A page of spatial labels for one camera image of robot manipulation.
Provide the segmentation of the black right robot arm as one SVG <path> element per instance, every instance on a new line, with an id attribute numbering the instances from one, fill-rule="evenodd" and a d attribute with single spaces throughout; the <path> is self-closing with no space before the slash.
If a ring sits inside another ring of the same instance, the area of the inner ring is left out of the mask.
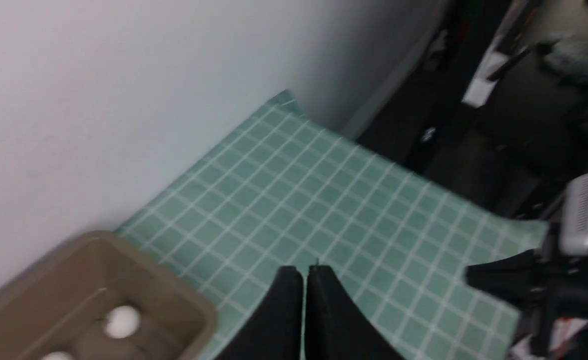
<path id="1" fill-rule="evenodd" d="M 529 313 L 531 330 L 519 346 L 547 359 L 588 360 L 588 256 L 530 249 L 494 262 L 470 265 L 473 289 Z"/>

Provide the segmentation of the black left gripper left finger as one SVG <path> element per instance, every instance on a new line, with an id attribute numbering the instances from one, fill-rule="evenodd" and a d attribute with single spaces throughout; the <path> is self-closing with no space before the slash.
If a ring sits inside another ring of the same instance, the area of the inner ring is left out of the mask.
<path id="1" fill-rule="evenodd" d="M 217 360 L 298 360 L 304 281 L 294 266 L 281 266 L 268 292 Z"/>

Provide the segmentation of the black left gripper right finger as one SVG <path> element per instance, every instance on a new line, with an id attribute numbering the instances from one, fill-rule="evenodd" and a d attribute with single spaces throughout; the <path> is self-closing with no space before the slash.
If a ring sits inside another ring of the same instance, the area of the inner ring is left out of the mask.
<path id="1" fill-rule="evenodd" d="M 305 357 L 308 360 L 402 360 L 355 305 L 332 267 L 307 276 Z"/>

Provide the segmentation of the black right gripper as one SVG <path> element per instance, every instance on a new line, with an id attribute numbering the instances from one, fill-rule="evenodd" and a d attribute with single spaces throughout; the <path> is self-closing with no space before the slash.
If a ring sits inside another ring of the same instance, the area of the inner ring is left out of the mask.
<path id="1" fill-rule="evenodd" d="M 545 306 L 559 313 L 573 313 L 560 292 L 570 259 L 556 250 L 529 249 L 505 259 L 467 266 L 465 283 L 521 311 Z"/>

